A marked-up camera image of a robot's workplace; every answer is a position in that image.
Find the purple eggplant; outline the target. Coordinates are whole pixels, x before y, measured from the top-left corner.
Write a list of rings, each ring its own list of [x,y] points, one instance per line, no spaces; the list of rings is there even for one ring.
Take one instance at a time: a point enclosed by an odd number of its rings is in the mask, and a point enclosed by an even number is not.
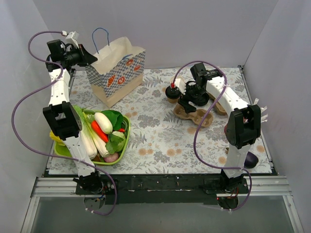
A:
[[[256,165],[258,164],[259,159],[258,157],[253,154],[252,152],[248,152],[245,162],[244,162],[244,167],[248,168],[248,169],[253,169],[254,167],[256,167]]]

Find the brown paper coffee cup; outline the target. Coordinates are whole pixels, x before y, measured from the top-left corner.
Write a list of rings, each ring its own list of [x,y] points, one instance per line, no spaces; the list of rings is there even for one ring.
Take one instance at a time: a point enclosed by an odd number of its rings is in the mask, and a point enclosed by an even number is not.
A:
[[[169,98],[169,97],[167,97],[167,100],[168,100],[169,103],[175,104],[175,103],[178,102],[179,97],[177,97],[177,98]]]

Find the white radish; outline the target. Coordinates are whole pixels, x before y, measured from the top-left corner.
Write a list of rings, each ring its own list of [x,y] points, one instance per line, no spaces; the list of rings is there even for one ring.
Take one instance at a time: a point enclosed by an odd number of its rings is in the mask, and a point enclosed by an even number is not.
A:
[[[97,148],[93,142],[92,136],[89,132],[86,120],[84,119],[83,116],[83,111],[78,105],[73,106],[74,110],[78,114],[81,124],[82,124],[82,130],[81,130],[81,136],[82,136],[82,141],[86,149],[86,154],[90,158],[90,160],[94,159],[97,156]]]
[[[113,126],[110,120],[100,112],[94,114],[95,121],[98,123],[99,127],[105,134],[110,134],[113,131]]]

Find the yellow corn toy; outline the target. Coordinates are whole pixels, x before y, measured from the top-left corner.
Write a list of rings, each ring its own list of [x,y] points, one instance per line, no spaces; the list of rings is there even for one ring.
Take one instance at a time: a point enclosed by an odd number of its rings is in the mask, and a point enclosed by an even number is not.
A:
[[[60,139],[59,136],[55,136],[55,134],[50,131],[50,134],[49,134],[50,138],[55,141],[56,143],[58,143],[60,146],[65,146],[64,142]]]

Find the pink onion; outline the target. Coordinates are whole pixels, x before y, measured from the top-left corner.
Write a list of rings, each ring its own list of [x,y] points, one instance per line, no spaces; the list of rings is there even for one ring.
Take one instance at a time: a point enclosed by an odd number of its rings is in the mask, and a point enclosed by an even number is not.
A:
[[[113,163],[113,162],[117,161],[118,158],[119,158],[119,154],[116,152],[116,153],[114,153],[114,154],[111,154],[111,155],[105,157],[105,158],[104,158],[104,161],[105,161],[106,163]]]

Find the green cabbage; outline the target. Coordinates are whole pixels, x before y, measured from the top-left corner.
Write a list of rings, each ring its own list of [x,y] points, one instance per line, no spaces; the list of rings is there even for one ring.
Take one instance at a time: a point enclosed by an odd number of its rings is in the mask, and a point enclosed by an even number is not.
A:
[[[124,133],[113,131],[108,135],[109,141],[106,143],[105,147],[110,154],[120,152],[123,150],[126,137]]]

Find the black plastic cup lid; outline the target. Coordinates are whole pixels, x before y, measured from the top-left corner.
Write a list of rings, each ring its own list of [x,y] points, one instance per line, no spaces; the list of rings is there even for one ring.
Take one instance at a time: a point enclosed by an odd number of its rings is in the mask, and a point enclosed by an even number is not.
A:
[[[166,97],[172,100],[176,100],[180,97],[181,92],[177,87],[172,88],[171,86],[168,86],[165,90]]]

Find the red chili pepper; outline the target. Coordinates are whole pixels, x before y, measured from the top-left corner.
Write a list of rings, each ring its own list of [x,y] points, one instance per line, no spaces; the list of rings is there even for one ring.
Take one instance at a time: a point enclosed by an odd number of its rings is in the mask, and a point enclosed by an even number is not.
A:
[[[95,120],[92,121],[91,127],[94,130],[94,132],[100,137],[100,139],[102,139],[105,143],[109,141],[108,135],[102,131],[99,124]]]

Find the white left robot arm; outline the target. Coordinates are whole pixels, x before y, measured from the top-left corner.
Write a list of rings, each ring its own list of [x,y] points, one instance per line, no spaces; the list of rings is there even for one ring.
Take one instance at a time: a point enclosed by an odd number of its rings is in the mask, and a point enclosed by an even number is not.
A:
[[[61,139],[75,160],[79,176],[75,182],[83,190],[99,194],[104,185],[92,162],[97,156],[97,148],[83,120],[82,110],[73,107],[69,101],[71,67],[86,67],[96,62],[97,58],[77,43],[72,44],[70,50],[59,39],[47,42],[47,46],[50,55],[46,67],[53,85],[50,102],[43,108],[43,115],[53,134]]]

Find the brown cardboard cup carrier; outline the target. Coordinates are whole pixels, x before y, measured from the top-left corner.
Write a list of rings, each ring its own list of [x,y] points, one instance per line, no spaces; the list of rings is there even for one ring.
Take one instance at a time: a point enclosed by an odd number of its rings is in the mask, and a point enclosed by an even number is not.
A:
[[[214,102],[215,98],[210,93],[208,93],[208,95],[209,95],[209,98]],[[223,115],[223,116],[227,115],[225,109],[219,104],[219,102],[216,102],[214,108],[217,114]]]

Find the green vegetable basket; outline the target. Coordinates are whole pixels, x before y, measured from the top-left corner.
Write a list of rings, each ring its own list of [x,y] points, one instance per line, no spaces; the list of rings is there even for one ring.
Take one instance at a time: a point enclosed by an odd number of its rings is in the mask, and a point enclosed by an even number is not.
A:
[[[91,161],[97,165],[113,165],[119,162],[129,141],[129,118],[118,111],[101,111],[113,126],[112,133],[106,134],[94,118],[95,111],[78,109],[78,112],[83,115],[83,139],[86,140],[86,150]]]

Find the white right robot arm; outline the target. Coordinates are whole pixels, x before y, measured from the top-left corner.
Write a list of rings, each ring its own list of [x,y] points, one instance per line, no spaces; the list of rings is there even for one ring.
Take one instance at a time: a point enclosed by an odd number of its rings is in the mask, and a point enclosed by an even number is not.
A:
[[[229,119],[225,127],[225,135],[229,142],[229,150],[224,167],[217,179],[208,179],[204,189],[210,193],[223,191],[233,192],[245,179],[244,162],[247,154],[257,138],[260,137],[261,108],[242,100],[227,84],[226,75],[217,67],[213,70],[205,68],[204,61],[193,61],[190,69],[194,83],[172,81],[180,91],[178,103],[185,113],[194,113],[196,106],[203,106],[212,95],[215,103],[219,103]]]

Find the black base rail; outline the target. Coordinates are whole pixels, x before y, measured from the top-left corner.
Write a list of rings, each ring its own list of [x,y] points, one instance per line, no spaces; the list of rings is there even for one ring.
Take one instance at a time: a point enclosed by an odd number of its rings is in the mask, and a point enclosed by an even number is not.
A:
[[[219,174],[190,175],[102,175],[104,188],[98,193],[76,186],[77,195],[99,197],[100,202],[113,204],[202,203],[216,205],[217,195],[235,197],[249,191],[246,179],[225,186]]]

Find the blue checkered paper bag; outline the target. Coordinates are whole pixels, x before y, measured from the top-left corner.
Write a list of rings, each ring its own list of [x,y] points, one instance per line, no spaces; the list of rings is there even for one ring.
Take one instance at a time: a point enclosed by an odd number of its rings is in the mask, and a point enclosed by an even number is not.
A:
[[[99,49],[92,34],[97,61],[86,66],[93,94],[107,107],[112,107],[143,81],[145,49],[133,46],[124,36]]]

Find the green leafy vegetable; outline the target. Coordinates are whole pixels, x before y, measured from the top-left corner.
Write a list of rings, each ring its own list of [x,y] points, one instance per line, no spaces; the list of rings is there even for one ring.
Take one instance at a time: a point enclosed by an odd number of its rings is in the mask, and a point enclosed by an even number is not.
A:
[[[121,124],[123,122],[123,115],[115,110],[104,110],[101,111],[111,122],[114,131],[121,129]]]

